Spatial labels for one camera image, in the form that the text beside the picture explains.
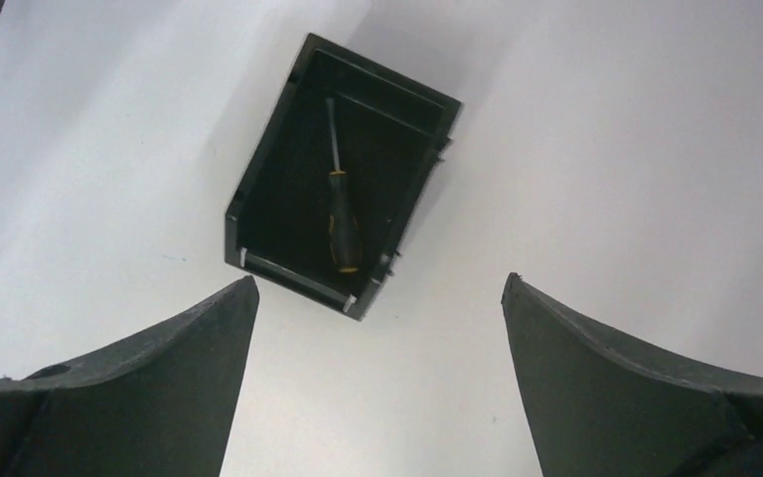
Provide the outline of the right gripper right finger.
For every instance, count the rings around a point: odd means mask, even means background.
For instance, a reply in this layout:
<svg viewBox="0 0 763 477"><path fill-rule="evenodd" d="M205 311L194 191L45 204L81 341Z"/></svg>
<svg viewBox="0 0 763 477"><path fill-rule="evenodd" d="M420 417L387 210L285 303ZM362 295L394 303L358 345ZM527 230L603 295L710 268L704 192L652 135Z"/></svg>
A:
<svg viewBox="0 0 763 477"><path fill-rule="evenodd" d="M763 476L763 378L591 319L513 273L502 306L546 476Z"/></svg>

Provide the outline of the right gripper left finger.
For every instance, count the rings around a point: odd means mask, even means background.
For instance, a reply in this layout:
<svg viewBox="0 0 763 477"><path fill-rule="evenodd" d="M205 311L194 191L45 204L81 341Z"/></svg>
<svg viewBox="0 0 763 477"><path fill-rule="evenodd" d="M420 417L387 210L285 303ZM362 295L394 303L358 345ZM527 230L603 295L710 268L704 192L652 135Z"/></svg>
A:
<svg viewBox="0 0 763 477"><path fill-rule="evenodd" d="M259 303L252 277L110 345L0 379L0 476L217 476Z"/></svg>

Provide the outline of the yellow black screwdriver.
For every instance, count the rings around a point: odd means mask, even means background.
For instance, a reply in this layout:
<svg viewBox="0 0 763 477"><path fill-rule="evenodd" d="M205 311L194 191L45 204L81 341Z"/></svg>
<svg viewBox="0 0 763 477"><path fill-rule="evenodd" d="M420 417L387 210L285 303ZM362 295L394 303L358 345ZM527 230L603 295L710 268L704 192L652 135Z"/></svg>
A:
<svg viewBox="0 0 763 477"><path fill-rule="evenodd" d="M328 175L330 188L329 225L331 254L340 273L356 273L362 261L358 222L349 194L348 174L341 167L335 120L335 100L325 99L332 148L333 170Z"/></svg>

